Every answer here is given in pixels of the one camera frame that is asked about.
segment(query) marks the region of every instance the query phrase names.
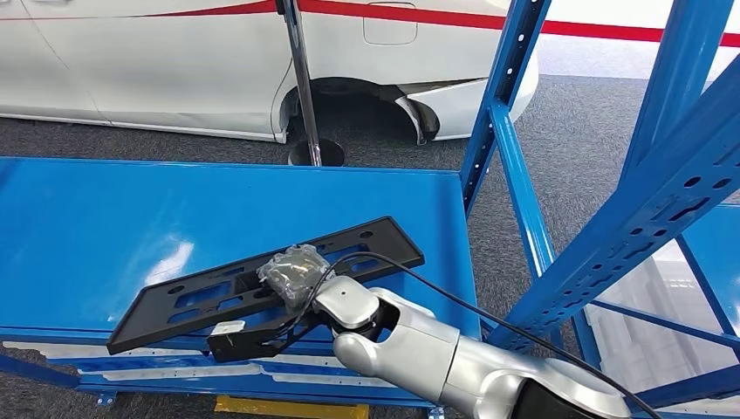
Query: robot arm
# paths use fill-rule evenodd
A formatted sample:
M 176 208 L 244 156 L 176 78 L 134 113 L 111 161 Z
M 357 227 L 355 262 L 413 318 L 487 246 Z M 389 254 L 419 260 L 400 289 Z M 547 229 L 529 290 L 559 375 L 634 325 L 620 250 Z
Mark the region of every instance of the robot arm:
M 346 367 L 381 378 L 471 418 L 627 418 L 621 394 L 580 367 L 534 358 L 462 336 L 428 309 L 347 276 L 319 289 L 334 353 Z M 380 341 L 380 331 L 389 335 Z

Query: white car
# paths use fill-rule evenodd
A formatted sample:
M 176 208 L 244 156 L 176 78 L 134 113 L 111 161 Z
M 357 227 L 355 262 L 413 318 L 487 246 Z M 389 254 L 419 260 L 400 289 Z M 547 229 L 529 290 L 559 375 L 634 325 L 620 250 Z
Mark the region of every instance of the white car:
M 313 88 L 394 101 L 419 143 L 467 137 L 508 3 L 301 0 Z M 0 0 L 0 116 L 285 142 L 298 96 L 275 9 L 274 0 Z M 537 83 L 532 57 L 513 118 Z

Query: yellow floor marking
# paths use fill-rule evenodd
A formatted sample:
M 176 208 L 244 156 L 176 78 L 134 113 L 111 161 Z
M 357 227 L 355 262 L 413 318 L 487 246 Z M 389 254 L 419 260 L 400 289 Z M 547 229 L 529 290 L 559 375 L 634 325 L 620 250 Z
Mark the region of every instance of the yellow floor marking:
M 366 404 L 314 404 L 242 399 L 219 395 L 215 412 L 251 413 L 253 415 L 293 416 L 310 419 L 367 419 Z

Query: car door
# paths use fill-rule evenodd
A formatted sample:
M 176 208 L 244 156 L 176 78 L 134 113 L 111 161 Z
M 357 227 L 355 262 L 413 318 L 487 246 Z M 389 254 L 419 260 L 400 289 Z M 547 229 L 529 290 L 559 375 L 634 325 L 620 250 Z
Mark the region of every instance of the car door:
M 24 0 L 115 126 L 274 141 L 291 64 L 273 0 Z
M 21 0 L 0 0 L 0 56 L 0 116 L 107 123 Z

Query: pole base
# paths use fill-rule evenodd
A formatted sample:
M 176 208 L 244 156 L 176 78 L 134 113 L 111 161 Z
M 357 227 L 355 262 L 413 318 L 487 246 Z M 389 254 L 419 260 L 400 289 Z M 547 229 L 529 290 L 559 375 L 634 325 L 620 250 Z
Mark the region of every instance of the pole base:
M 343 166 L 345 164 L 345 150 L 334 141 L 319 140 L 321 148 L 321 164 L 323 166 Z M 288 164 L 291 166 L 311 166 L 311 155 L 308 153 L 308 141 L 299 141 L 288 155 Z

